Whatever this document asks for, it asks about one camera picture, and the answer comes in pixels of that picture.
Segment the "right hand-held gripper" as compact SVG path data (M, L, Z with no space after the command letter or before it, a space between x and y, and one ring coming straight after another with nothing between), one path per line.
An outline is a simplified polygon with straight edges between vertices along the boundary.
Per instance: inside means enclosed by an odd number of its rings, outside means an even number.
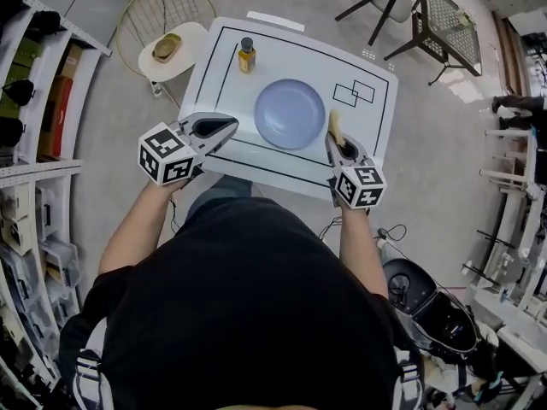
M334 177L329 180L333 198L350 209L369 209L379 205L387 183L381 167L368 157L364 147L343 134L343 157L334 136L326 133L326 153Z

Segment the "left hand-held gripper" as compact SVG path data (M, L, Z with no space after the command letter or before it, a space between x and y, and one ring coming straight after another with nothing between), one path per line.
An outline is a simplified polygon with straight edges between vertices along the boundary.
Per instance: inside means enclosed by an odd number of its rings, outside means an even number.
M238 120L217 112L195 112L181 123L160 122L138 140L138 164L156 185L188 179L238 130Z

